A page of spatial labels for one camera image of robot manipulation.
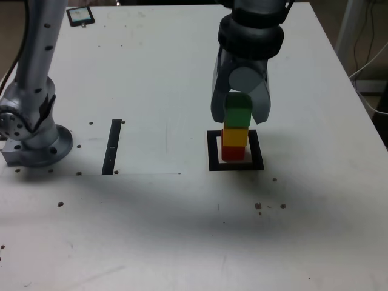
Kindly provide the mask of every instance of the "toy block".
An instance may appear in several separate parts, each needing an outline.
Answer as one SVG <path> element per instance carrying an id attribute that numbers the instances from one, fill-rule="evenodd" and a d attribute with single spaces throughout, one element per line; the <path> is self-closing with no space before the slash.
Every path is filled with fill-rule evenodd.
<path id="1" fill-rule="evenodd" d="M 223 143 L 223 130 L 221 131 L 221 159 L 223 161 L 243 161 L 245 147 L 226 147 Z"/>
<path id="2" fill-rule="evenodd" d="M 223 143 L 226 147 L 246 147 L 248 143 L 248 128 L 234 129 L 224 126 Z"/>
<path id="3" fill-rule="evenodd" d="M 250 96 L 240 92 L 229 92 L 225 102 L 225 125 L 227 127 L 248 127 L 252 115 Z"/>

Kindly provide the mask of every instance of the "floor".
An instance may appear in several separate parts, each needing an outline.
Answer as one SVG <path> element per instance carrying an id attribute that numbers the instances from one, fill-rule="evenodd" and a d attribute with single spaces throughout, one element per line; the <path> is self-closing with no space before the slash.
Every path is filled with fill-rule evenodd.
<path id="1" fill-rule="evenodd" d="M 70 5 L 84 4 L 114 4 L 115 0 L 69 0 Z M 346 8 L 347 0 L 311 0 L 310 1 L 326 35 L 334 46 L 341 27 L 341 21 Z M 388 0 L 378 0 L 374 12 L 375 42 L 371 55 L 375 55 L 388 41 Z M 0 76 L 3 76 L 17 54 L 24 26 L 24 8 L 20 1 L 0 2 Z M 369 22 L 357 46 L 356 55 L 360 64 L 366 61 L 372 34 L 372 24 Z M 353 53 L 349 52 L 349 60 L 345 67 L 348 74 L 355 71 Z M 363 72 L 363 79 L 388 79 L 388 50 L 383 53 L 369 68 Z M 376 105 L 378 98 L 368 97 L 372 105 Z"/>

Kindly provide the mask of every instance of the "table surface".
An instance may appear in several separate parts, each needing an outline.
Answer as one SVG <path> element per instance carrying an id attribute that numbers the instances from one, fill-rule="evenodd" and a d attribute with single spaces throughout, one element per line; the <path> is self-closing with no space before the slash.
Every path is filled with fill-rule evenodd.
<path id="1" fill-rule="evenodd" d="M 387 152 L 309 4 L 269 61 L 260 172 L 207 163 L 228 10 L 92 12 L 64 18 L 50 70 L 82 147 L 19 173 L 0 159 L 1 290 L 387 290 Z M 112 119 L 119 174 L 102 176 Z"/>

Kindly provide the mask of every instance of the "gray robot arm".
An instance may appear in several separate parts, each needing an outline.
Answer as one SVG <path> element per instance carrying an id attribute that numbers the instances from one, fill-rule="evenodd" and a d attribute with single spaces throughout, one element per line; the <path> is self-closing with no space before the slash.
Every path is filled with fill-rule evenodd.
<path id="1" fill-rule="evenodd" d="M 40 167 L 59 161 L 73 146 L 70 132 L 54 122 L 55 86 L 48 77 L 67 0 L 29 0 L 30 7 L 24 2 L 29 12 L 25 49 L 16 78 L 0 100 L 0 133 L 8 137 L 2 154 L 10 166 Z M 284 33 L 279 24 L 293 2 L 286 7 L 286 0 L 223 0 L 232 14 L 219 27 L 211 101 L 216 122 L 224 122 L 230 89 L 251 97 L 256 123 L 267 120 L 267 61 L 280 50 Z"/>
<path id="2" fill-rule="evenodd" d="M 59 161 L 73 145 L 70 132 L 54 122 L 55 86 L 48 77 L 67 0 L 29 3 L 25 48 L 0 100 L 0 132 L 8 137 L 2 150 L 8 165 L 40 167 Z"/>
<path id="3" fill-rule="evenodd" d="M 214 121 L 224 122 L 227 93 L 233 89 L 252 100 L 257 124 L 267 121 L 271 102 L 267 63 L 280 51 L 291 0 L 234 0 L 221 4 L 232 9 L 219 26 L 220 44 L 213 75 L 211 111 Z"/>

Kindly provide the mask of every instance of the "green block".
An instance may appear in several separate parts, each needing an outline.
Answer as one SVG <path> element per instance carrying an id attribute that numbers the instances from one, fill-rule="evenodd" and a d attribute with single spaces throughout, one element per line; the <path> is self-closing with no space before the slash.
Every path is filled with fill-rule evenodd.
<path id="1" fill-rule="evenodd" d="M 240 92 L 230 92 L 225 103 L 226 127 L 249 127 L 252 115 L 252 101 L 250 96 Z"/>

